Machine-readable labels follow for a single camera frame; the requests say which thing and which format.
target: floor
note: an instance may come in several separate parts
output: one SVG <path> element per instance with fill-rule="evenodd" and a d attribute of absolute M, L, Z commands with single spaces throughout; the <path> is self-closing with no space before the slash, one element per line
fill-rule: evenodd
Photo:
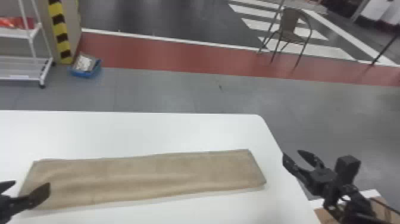
<path fill-rule="evenodd" d="M 81 10 L 90 1 L 81 1 Z M 355 184 L 377 189 L 400 209 L 400 68 L 361 64 L 371 58 L 346 35 L 354 35 L 349 28 L 340 27 L 345 33 L 335 28 L 339 35 L 324 20 L 313 21 L 320 24 L 320 35 L 312 44 L 324 42 L 335 48 L 332 52 L 355 60 L 309 55 L 294 67 L 295 54 L 280 54 L 269 63 L 270 53 L 256 54 L 258 31 L 249 27 L 257 25 L 249 20 L 268 23 L 269 18 L 235 12 L 235 7 L 251 12 L 265 7 L 243 1 L 93 4 L 82 14 L 85 26 L 123 32 L 84 32 L 80 50 L 104 60 L 101 72 L 81 79 L 57 65 L 46 89 L 37 83 L 0 82 L 0 110 L 259 114 L 282 151 L 300 165 L 296 150 L 312 151 L 330 167 L 337 157 L 352 154 L 362 161 Z M 213 3 L 215 11 L 206 3 Z M 320 17 L 335 22 L 329 15 Z"/>
<path fill-rule="evenodd" d="M 87 28 L 86 32 L 102 30 L 253 48 L 259 48 L 260 38 L 271 34 L 267 30 L 278 7 L 262 0 L 98 2 L 88 0 L 80 4 L 81 12 L 85 12 L 82 26 Z M 332 23 L 329 15 L 303 11 L 314 30 L 305 55 L 364 62 L 372 61 L 381 50 L 360 42 L 357 35 Z M 300 21 L 296 33 L 306 38 L 308 26 Z M 268 49 L 273 49 L 276 42 L 277 36 L 267 45 Z M 298 45 L 289 44 L 283 52 L 299 54 L 300 50 Z M 393 61 L 385 55 L 379 62 L 389 66 L 400 63 L 397 58 Z"/>
<path fill-rule="evenodd" d="M 352 154 L 362 161 L 356 185 L 400 208 L 396 87 L 110 68 L 79 79 L 66 66 L 53 68 L 48 83 L 1 83 L 0 109 L 259 114 L 299 164 L 296 150 L 331 167 Z"/>

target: red object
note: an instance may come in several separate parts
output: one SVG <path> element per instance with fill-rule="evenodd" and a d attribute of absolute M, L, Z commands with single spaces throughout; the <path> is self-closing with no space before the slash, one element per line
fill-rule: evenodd
<path fill-rule="evenodd" d="M 35 28 L 35 19 L 26 18 L 28 23 L 28 29 Z M 24 20 L 22 17 L 0 17 L 0 27 L 12 28 L 12 29 L 25 29 Z"/>

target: metal shelving rack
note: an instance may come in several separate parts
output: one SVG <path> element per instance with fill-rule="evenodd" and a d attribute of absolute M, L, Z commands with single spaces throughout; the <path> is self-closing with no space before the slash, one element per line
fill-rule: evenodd
<path fill-rule="evenodd" d="M 47 73 L 49 72 L 50 66 L 53 64 L 53 56 L 42 27 L 38 7 L 36 6 L 35 0 L 31 0 L 31 2 L 37 19 L 35 28 L 28 29 L 23 1 L 18 0 L 25 29 L 0 28 L 0 38 L 18 38 L 28 40 L 32 57 L 0 56 L 0 80 L 38 81 L 39 87 L 43 89 L 45 87 Z M 49 58 L 38 58 L 36 56 L 33 40 L 39 31 L 42 31 Z"/>

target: red floor stripe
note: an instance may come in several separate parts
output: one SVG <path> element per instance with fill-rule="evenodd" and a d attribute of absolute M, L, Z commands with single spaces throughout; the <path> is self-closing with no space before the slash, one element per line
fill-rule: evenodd
<path fill-rule="evenodd" d="M 303 56 L 294 68 L 292 54 L 278 54 L 270 64 L 270 53 L 93 33 L 82 34 L 79 50 L 101 58 L 104 67 L 400 86 L 400 68 L 328 58 Z"/>

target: beige towel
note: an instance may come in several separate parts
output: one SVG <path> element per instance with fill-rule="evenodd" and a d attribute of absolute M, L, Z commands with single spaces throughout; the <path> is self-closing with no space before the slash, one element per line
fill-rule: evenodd
<path fill-rule="evenodd" d="M 51 194 L 38 209 L 256 188 L 265 178 L 249 150 L 41 160 L 33 163 L 20 195 L 46 182 Z"/>

